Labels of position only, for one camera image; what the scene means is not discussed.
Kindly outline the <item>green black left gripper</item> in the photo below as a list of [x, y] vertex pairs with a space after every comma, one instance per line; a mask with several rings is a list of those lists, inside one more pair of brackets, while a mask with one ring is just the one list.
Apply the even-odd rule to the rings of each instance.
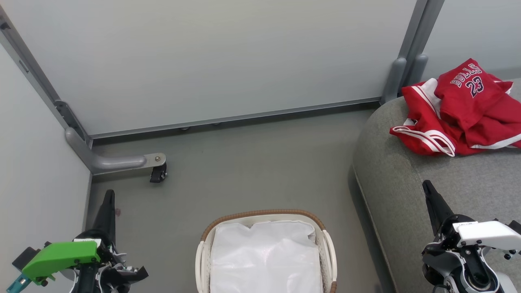
[[55, 280], [54, 274], [73, 269], [76, 281], [80, 279], [80, 267], [85, 265], [114, 265], [118, 261], [115, 248], [116, 208], [115, 191], [105, 193], [91, 230], [84, 231], [69, 242], [46, 242], [43, 249], [26, 248], [12, 262], [20, 275], [6, 289], [8, 293], [20, 293], [32, 282], [46, 286]]

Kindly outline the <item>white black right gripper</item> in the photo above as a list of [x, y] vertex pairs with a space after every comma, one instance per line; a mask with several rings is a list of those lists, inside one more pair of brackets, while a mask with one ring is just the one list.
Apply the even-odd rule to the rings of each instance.
[[422, 182], [425, 202], [433, 234], [438, 235], [441, 249], [458, 254], [485, 255], [484, 249], [499, 249], [507, 260], [520, 254], [520, 223], [504, 224], [492, 221], [463, 221], [463, 215], [454, 215], [450, 206], [430, 180]]

